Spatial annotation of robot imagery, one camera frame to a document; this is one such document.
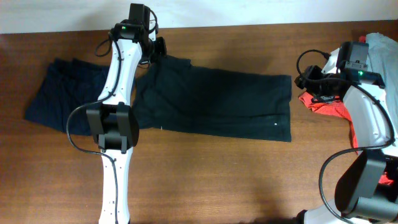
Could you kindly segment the dark green black t-shirt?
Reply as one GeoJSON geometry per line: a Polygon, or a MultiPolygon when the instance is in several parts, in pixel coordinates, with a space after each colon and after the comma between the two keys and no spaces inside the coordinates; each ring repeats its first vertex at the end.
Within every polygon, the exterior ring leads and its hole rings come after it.
{"type": "Polygon", "coordinates": [[[290,142],[292,78],[197,67],[161,58],[136,80],[139,127],[290,142]]]}

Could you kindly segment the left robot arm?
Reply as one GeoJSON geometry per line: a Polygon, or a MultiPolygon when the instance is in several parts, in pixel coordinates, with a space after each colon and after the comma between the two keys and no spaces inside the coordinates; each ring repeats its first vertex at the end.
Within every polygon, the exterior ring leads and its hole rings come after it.
{"type": "Polygon", "coordinates": [[[110,30],[111,64],[98,102],[86,115],[103,161],[103,202],[100,223],[129,223],[128,175],[139,125],[131,106],[136,69],[166,54],[165,41],[153,11],[130,5],[127,19],[110,30]]]}

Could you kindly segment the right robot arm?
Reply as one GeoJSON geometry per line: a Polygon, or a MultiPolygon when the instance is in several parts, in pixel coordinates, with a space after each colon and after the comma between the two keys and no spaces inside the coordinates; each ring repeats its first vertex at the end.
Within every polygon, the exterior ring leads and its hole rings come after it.
{"type": "Polygon", "coordinates": [[[323,205],[301,211],[297,223],[397,223],[397,128],[387,109],[384,80],[368,70],[368,49],[367,43],[344,42],[323,54],[323,68],[311,65],[295,79],[316,98],[331,96],[343,102],[358,143],[350,152],[359,154],[337,182],[332,200],[323,193],[323,174],[348,150],[323,163],[318,176],[323,205]]]}

